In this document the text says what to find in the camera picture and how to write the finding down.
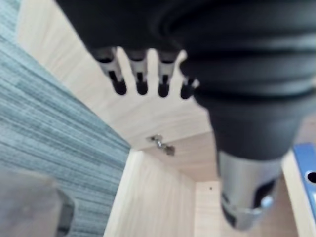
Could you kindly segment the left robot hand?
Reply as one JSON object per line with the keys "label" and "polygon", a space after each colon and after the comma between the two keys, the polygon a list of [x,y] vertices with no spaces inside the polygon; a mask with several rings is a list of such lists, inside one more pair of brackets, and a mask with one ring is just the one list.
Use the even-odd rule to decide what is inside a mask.
{"label": "left robot hand", "polygon": [[209,114],[221,178],[221,208],[247,231],[275,199],[281,163],[316,108],[313,0],[59,0],[57,5],[115,92],[127,92],[124,49],[139,94],[147,51],[158,53],[159,96],[175,61],[183,91]]}

